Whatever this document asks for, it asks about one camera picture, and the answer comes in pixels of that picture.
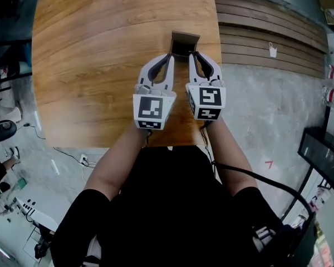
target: person's arm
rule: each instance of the person's arm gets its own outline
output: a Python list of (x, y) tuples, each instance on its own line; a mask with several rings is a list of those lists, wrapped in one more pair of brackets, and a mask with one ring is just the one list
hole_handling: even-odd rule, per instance
[(133, 123), (96, 164), (84, 190), (102, 192), (110, 201), (120, 192), (147, 138)]
[[(208, 137), (212, 146), (214, 159), (220, 164), (251, 170), (245, 154), (237, 144), (223, 119), (213, 121), (207, 126)], [(232, 196), (246, 187), (257, 187), (256, 180), (241, 172), (218, 169), (222, 184)]]

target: power outlet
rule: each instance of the power outlet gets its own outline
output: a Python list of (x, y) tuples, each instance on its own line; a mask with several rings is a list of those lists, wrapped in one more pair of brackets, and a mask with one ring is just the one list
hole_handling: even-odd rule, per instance
[(81, 166), (87, 166), (88, 165), (87, 164), (88, 163), (88, 156), (86, 154), (82, 154), (80, 156), (79, 163), (80, 163)]

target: desk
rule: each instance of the desk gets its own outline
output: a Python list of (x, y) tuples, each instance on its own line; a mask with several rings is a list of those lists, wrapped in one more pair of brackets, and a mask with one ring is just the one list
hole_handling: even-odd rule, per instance
[[(220, 64), (214, 0), (39, 0), (33, 83), (47, 141), (110, 147), (133, 120), (140, 70), (169, 52), (171, 32), (200, 35), (197, 50)], [(177, 99), (151, 146), (203, 144), (186, 100), (187, 64), (176, 64)]]

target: person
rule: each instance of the person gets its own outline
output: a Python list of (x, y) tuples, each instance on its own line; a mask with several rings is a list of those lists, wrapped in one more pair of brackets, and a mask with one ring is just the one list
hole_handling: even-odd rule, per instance
[(6, 182), (1, 182), (1, 180), (6, 175), (7, 171), (12, 168), (15, 164), (19, 163), (19, 152), (17, 147), (10, 148), (12, 156), (10, 159), (0, 162), (0, 194), (10, 189), (10, 185)]
[[(216, 162), (251, 171), (223, 120), (207, 133)], [(143, 148), (148, 132), (132, 124), (96, 164), (51, 244), (55, 267), (257, 265), (255, 230), (282, 222), (254, 178), (218, 169), (196, 146)], [(92, 239), (101, 248), (88, 256)]]

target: white tag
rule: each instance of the white tag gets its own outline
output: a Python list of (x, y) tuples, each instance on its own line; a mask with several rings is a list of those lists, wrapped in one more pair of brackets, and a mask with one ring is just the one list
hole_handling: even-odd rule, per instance
[(268, 45), (269, 45), (269, 56), (276, 58), (277, 48), (272, 47), (272, 42), (269, 42)]

